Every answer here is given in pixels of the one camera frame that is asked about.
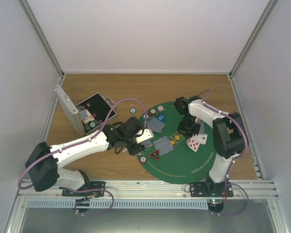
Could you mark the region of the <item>red 100 chip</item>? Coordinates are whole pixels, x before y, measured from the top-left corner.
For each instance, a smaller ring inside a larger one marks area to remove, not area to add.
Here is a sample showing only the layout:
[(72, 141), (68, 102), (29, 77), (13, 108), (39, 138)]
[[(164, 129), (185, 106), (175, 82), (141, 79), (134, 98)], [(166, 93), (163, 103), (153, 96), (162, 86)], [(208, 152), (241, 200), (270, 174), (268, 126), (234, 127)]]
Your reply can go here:
[(141, 164), (145, 164), (145, 163), (147, 163), (147, 158), (145, 156), (141, 156), (139, 161)]
[(152, 116), (154, 116), (156, 114), (156, 112), (157, 112), (156, 109), (152, 108), (152, 109), (149, 110), (148, 114), (149, 114), (150, 117), (152, 117)]

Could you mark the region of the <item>blue playing card deck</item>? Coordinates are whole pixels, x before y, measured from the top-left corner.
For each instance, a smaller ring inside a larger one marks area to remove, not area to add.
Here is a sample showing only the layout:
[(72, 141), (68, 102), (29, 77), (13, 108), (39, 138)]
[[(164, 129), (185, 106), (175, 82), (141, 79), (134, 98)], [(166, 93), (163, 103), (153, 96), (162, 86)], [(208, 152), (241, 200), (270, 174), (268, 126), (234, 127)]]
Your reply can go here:
[(145, 147), (145, 148), (150, 148), (153, 146), (153, 144), (151, 143), (151, 141), (145, 141), (142, 143), (142, 145)]

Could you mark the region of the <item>black red triangular all-in button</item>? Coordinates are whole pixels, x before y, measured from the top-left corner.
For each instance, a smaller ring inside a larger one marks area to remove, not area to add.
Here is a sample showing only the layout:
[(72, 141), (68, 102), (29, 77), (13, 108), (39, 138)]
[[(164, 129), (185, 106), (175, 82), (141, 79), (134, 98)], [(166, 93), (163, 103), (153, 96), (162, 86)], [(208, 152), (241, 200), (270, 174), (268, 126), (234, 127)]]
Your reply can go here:
[(153, 152), (151, 152), (149, 154), (149, 156), (153, 159), (155, 159), (156, 161), (159, 161), (160, 160), (160, 150), (155, 150)]

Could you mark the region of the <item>blue small blind button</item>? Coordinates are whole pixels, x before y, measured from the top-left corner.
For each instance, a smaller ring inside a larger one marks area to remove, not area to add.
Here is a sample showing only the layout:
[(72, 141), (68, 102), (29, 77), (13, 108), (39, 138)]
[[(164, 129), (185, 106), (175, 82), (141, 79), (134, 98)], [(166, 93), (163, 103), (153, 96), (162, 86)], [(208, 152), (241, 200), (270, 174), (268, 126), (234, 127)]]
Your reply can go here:
[(160, 115), (157, 116), (157, 119), (158, 119), (159, 121), (161, 121), (161, 122), (164, 122), (165, 119), (166, 119), (166, 117), (165, 117), (164, 114), (160, 114)]

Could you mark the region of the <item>blue orange 10 chip stack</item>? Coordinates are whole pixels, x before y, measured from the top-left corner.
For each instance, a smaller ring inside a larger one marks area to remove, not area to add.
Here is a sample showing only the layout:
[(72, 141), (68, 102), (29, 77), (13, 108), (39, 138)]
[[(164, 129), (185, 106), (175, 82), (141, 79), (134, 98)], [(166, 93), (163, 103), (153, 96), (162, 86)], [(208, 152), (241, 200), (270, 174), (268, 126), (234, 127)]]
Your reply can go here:
[(158, 105), (157, 106), (157, 111), (158, 112), (163, 112), (163, 111), (165, 111), (165, 107), (163, 105)]

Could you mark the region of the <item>blue 50 chips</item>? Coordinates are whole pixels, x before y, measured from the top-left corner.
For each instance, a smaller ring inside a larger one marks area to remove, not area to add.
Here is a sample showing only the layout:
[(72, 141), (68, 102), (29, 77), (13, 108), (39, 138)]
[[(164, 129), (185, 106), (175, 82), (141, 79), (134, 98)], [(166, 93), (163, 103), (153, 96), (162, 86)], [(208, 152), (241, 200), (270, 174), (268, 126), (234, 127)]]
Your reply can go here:
[(145, 114), (142, 115), (143, 120), (147, 120), (148, 118), (149, 118), (149, 115), (147, 115), (147, 116)]

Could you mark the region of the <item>blue green 50 chip stack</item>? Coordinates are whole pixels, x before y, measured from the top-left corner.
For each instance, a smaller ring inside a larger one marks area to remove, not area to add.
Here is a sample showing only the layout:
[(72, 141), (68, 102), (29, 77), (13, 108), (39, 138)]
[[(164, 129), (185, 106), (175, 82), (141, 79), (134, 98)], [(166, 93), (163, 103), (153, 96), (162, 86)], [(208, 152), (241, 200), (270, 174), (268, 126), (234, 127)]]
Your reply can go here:
[(131, 109), (130, 109), (130, 113), (131, 113), (131, 114), (135, 114), (135, 113), (136, 113), (136, 109), (135, 109), (135, 108), (131, 108)]

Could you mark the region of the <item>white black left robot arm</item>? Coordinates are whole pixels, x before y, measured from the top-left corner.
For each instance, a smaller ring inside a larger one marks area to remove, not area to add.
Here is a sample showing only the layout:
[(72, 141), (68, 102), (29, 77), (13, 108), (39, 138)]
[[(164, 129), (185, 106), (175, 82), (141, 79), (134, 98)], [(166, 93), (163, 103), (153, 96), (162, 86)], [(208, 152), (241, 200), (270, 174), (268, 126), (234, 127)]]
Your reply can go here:
[(64, 144), (48, 146), (39, 143), (25, 163), (25, 173), (36, 192), (51, 187), (67, 188), (79, 196), (90, 192), (90, 182), (85, 172), (72, 171), (66, 165), (97, 152), (126, 148), (130, 155), (144, 150), (143, 142), (153, 138), (150, 129), (136, 117), (126, 122), (107, 124), (94, 133)]

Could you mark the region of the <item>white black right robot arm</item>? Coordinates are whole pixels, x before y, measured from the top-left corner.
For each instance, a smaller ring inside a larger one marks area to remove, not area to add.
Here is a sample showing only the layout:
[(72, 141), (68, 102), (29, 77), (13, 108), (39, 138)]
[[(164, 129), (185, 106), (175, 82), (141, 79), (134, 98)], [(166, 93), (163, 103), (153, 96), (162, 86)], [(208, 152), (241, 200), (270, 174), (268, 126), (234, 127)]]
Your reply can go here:
[(238, 158), (248, 151), (248, 138), (239, 113), (227, 113), (207, 104), (199, 96), (179, 97), (175, 109), (183, 116), (178, 133), (191, 139), (198, 135), (201, 119), (212, 128), (213, 146), (216, 151), (213, 166), (206, 176), (205, 191), (215, 197), (227, 188), (230, 170)]

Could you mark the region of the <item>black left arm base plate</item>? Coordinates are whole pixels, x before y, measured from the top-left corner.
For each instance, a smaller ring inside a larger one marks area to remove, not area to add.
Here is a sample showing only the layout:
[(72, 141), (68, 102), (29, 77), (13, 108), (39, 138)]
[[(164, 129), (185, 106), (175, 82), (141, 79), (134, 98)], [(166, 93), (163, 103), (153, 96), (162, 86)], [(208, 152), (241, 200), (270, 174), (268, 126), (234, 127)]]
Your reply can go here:
[(66, 188), (62, 189), (62, 196), (63, 197), (85, 197), (85, 198), (98, 198), (104, 196), (103, 191), (88, 191), (90, 189), (104, 189), (106, 185), (105, 181), (90, 181), (86, 183), (78, 191), (86, 191), (87, 192), (72, 192)]

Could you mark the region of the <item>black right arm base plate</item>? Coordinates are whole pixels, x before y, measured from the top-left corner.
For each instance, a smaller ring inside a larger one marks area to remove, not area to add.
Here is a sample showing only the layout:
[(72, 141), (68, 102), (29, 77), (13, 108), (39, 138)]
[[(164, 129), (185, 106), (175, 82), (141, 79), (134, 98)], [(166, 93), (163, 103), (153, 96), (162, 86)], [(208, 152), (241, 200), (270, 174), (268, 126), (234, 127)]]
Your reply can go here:
[(233, 190), (229, 190), (228, 187), (225, 186), (224, 182), (222, 183), (208, 183), (206, 181), (203, 182), (194, 182), (189, 183), (189, 189), (191, 197), (233, 197)]

